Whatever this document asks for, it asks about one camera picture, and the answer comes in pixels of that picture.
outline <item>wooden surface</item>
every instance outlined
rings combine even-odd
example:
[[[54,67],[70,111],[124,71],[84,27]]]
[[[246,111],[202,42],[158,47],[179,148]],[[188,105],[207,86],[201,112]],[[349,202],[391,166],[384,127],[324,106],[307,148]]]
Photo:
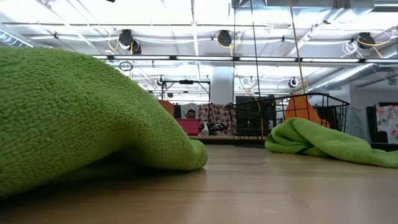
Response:
[[[398,170],[208,146],[185,174],[102,180],[0,206],[0,223],[397,223]]]
[[[234,139],[232,136],[189,136],[190,139]]]

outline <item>wire rack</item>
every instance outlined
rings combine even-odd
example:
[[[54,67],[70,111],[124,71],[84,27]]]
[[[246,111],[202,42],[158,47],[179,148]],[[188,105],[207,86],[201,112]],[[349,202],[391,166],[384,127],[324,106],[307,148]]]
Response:
[[[299,105],[299,99],[312,102]],[[319,124],[330,129],[345,131],[349,103],[323,93],[306,93],[247,103],[228,105],[234,139],[265,139],[273,127],[285,120],[286,114],[312,120],[311,107],[316,111]]]

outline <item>hanging cable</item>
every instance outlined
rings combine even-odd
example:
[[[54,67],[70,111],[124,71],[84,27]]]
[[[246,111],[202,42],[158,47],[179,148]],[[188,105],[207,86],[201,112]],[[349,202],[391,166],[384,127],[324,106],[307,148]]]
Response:
[[[358,37],[358,38],[356,39],[356,40],[358,41],[358,43],[363,44],[363,45],[366,45],[366,46],[371,46],[371,47],[382,46],[382,45],[384,45],[384,44],[387,44],[387,43],[390,42],[390,40],[391,40],[391,37],[390,37],[389,40],[387,40],[387,41],[385,41],[385,42],[383,42],[383,43],[380,43],[380,44],[367,44],[367,43],[364,43],[364,42],[360,41],[360,40],[359,40],[360,38],[361,38],[361,37]]]
[[[259,77],[259,62],[257,60],[257,44],[256,44],[256,30],[254,29],[254,16],[253,16],[253,4],[252,0],[250,0],[250,10],[251,10],[251,19],[252,19],[252,28],[253,28],[253,39],[254,39],[254,54],[256,56],[256,70],[257,70],[257,85],[259,89],[259,99],[261,100],[261,90],[260,90],[260,77]],[[258,102],[257,98],[254,98],[257,102],[259,107],[259,113],[261,114],[261,106]],[[262,122],[262,115],[261,115],[261,136],[264,136],[264,124]]]
[[[116,43],[116,47],[112,47],[112,45],[111,45],[111,36],[112,36],[112,33],[113,33],[113,30],[111,30],[111,32],[110,32],[110,34],[109,34],[108,45],[109,45],[109,47],[110,47],[112,50],[117,50],[118,47],[119,47],[119,36],[120,36],[120,33],[118,34],[118,42]]]
[[[374,50],[377,52],[377,54],[380,56],[380,58],[384,58],[384,57],[380,54],[380,52],[377,50],[377,48],[376,48],[375,46],[373,46],[373,48],[374,48]]]
[[[239,44],[239,41],[241,40],[241,37],[239,37],[238,41],[233,45],[233,46],[224,46],[222,44],[220,44],[220,42],[218,41],[218,34],[216,35],[216,41],[218,43],[218,45],[222,46],[222,47],[226,47],[226,48],[233,48],[235,47],[237,44]]]
[[[299,45],[297,44],[297,34],[296,34],[296,28],[295,28],[295,25],[294,25],[293,0],[290,0],[290,15],[292,16],[292,25],[293,25],[293,33],[294,33],[294,42],[295,42],[295,46],[296,46],[298,68],[300,69],[301,86],[303,87],[304,93],[306,93],[306,91],[305,91],[305,84],[304,84],[304,78],[303,78],[303,71],[302,71],[302,69],[301,69],[301,61],[300,61],[300,54],[299,54]]]
[[[357,51],[357,53],[359,54],[359,56],[361,56],[361,58],[364,58],[362,55],[361,55],[361,53],[360,52],[358,52]],[[394,84],[394,83],[392,83],[390,80],[388,80],[388,78],[384,78],[382,75],[380,75],[375,69],[373,69],[372,67],[370,67],[373,71],[374,71],[374,73],[376,74],[376,75],[378,75],[380,78],[382,78],[382,79],[384,79],[384,80],[386,80],[387,82],[389,82],[389,83],[391,83],[391,84]]]

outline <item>floral fabric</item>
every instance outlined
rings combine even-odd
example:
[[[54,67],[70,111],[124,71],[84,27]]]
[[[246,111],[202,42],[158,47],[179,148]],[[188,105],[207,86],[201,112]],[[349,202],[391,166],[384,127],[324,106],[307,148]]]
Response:
[[[389,144],[398,144],[398,106],[377,108],[377,130],[385,131]]]
[[[199,119],[200,122],[207,121],[209,123],[220,123],[224,124],[227,129],[223,131],[217,131],[219,136],[230,136],[231,132],[231,118],[229,117],[229,110],[223,105],[215,105],[209,103],[207,105],[200,105]]]

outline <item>green towel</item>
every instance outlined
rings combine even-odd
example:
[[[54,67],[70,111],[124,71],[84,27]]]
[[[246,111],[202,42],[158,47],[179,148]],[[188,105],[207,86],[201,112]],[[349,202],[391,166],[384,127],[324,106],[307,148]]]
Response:
[[[189,140],[136,82],[89,55],[0,47],[0,199],[120,151],[132,166],[195,170]]]
[[[372,149],[365,140],[328,129],[302,118],[290,118],[266,139],[271,152],[333,157],[381,167],[398,168],[398,151]]]

